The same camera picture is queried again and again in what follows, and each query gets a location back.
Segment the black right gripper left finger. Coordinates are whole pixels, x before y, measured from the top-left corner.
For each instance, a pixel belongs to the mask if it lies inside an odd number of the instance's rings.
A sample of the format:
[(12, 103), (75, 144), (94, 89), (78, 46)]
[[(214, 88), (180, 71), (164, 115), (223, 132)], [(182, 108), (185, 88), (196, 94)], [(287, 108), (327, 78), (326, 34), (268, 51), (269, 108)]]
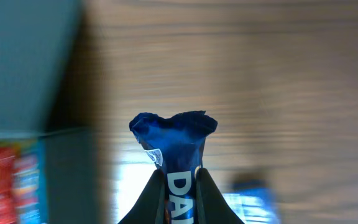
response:
[(161, 170), (155, 170), (135, 205), (119, 224), (163, 224), (165, 184)]

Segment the purple Dairy Milk bar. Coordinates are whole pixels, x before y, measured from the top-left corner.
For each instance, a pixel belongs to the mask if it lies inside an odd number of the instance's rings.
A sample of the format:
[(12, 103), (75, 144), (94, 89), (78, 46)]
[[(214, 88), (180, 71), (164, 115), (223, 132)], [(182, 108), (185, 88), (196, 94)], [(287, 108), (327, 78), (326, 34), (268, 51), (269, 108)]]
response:
[(196, 177), (203, 167), (206, 138), (218, 122), (205, 111), (189, 111), (163, 118), (140, 113), (129, 129), (164, 174), (167, 223), (198, 223)]

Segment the blue Oreo cookie pack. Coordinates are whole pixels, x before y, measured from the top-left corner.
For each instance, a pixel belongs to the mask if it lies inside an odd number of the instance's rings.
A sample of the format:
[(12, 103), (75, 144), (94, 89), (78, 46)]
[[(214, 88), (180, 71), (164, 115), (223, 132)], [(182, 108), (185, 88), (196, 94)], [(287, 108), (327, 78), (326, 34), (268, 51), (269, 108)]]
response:
[(12, 187), (17, 222), (47, 223), (43, 146), (38, 140), (22, 141), (17, 146)]

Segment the dark green box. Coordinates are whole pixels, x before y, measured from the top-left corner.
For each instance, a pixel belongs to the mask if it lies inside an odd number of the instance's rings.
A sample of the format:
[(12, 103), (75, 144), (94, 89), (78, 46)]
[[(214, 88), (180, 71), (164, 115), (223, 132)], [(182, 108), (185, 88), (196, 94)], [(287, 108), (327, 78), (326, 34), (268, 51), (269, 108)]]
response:
[(101, 223), (96, 146), (69, 70), (81, 1), (0, 1), (0, 147), (43, 146), (47, 223)]

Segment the blue Eclipse mints box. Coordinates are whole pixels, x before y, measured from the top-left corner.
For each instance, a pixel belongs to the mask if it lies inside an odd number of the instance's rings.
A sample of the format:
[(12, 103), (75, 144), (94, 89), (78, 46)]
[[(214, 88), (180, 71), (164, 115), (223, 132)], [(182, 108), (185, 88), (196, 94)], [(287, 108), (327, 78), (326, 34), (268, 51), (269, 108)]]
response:
[(281, 224), (272, 190), (264, 180), (235, 183), (223, 197), (231, 210), (245, 224)]

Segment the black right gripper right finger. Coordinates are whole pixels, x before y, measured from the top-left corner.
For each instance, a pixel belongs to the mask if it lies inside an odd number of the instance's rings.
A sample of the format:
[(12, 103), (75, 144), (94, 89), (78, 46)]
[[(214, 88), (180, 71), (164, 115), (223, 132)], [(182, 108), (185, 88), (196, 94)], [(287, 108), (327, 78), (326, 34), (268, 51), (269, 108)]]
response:
[(209, 174), (201, 168), (197, 172), (196, 204), (199, 224), (243, 224), (232, 211)]

